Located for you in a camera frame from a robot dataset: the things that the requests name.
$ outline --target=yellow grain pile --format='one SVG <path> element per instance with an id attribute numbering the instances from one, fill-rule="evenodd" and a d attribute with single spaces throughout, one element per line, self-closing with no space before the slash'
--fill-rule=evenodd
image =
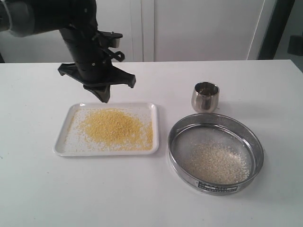
<path id="1" fill-rule="evenodd" d="M 119 109 L 91 111 L 78 129 L 87 142 L 102 144 L 109 150 L 150 150 L 152 123 Z"/>

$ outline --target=white table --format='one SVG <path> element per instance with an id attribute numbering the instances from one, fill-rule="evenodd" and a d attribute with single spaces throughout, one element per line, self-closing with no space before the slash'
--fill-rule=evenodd
<path id="1" fill-rule="evenodd" d="M 303 74 L 291 61 L 119 63 L 134 89 L 110 102 L 159 107 L 161 145 L 143 157 L 63 158 L 52 152 L 69 107 L 97 102 L 59 64 L 0 64 L 1 227 L 303 226 Z M 221 89 L 217 113 L 266 150 L 261 173 L 231 196 L 199 193 L 168 162 L 167 136 L 193 114 L 194 85 Z"/>

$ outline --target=white tray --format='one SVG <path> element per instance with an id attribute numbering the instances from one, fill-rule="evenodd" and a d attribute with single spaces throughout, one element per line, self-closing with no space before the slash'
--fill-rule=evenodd
<path id="1" fill-rule="evenodd" d="M 89 109 L 109 109 L 117 108 L 136 116 L 143 118 L 151 118 L 152 123 L 152 149 L 151 150 L 99 150 L 95 144 L 88 143 L 87 140 L 81 138 L 77 134 L 77 126 L 73 118 L 77 114 L 77 117 L 83 117 L 82 112 Z M 53 148 L 55 154 L 59 156 L 108 156 L 108 155 L 148 155 L 152 154 L 159 148 L 159 129 L 158 129 L 158 116 L 157 107 L 152 103 L 121 103 L 121 104 L 76 104 L 73 105 L 66 116 L 63 123 L 61 132 L 57 139 L 57 142 Z"/>

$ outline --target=black robotic arm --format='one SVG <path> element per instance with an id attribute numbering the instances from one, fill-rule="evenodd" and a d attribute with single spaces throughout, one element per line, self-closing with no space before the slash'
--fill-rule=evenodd
<path id="1" fill-rule="evenodd" d="M 133 88 L 135 76 L 112 65 L 123 61 L 117 48 L 122 34 L 98 31 L 95 0 L 1 0 L 0 31 L 24 37 L 59 30 L 73 59 L 58 71 L 83 84 L 99 100 L 107 103 L 110 86 L 127 84 Z"/>

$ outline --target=metal cup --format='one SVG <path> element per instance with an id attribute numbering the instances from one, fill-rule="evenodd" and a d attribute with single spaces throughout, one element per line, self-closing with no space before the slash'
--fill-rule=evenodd
<path id="1" fill-rule="evenodd" d="M 198 113 L 212 113 L 219 103 L 219 87 L 210 82 L 196 84 L 191 105 Z"/>

